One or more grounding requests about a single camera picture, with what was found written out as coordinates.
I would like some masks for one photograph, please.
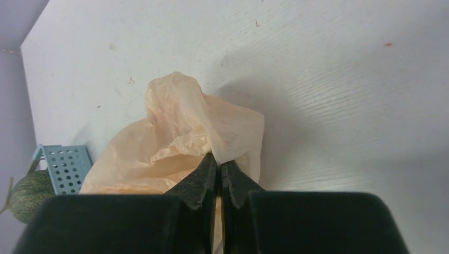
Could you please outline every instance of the melon stem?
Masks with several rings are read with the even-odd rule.
[[[10,198],[11,198],[11,190],[13,188],[13,178],[10,177],[10,186],[8,188],[8,194],[6,196],[5,204],[3,205],[2,209],[0,210],[0,214],[2,214],[4,211],[8,210],[9,204],[10,204]]]

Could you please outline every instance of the plastic bag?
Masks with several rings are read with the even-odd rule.
[[[203,94],[196,79],[180,72],[151,81],[145,107],[147,118],[111,140],[80,193],[162,194],[210,151],[218,164],[235,159],[248,176],[259,180],[262,114]],[[214,249],[221,238],[218,207]]]

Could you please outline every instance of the white wood grain table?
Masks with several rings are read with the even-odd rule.
[[[22,45],[38,143],[92,158],[172,71],[266,117],[261,184],[379,195],[449,249],[446,0],[50,1]]]

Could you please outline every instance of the green melon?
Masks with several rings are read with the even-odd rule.
[[[19,180],[12,189],[6,206],[16,219],[28,224],[39,206],[54,195],[48,171],[38,170]]]

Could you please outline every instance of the blue perforated tray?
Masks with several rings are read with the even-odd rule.
[[[48,173],[56,194],[78,194],[84,178],[92,167],[85,146],[38,145],[28,174],[34,172],[41,160],[46,160]]]

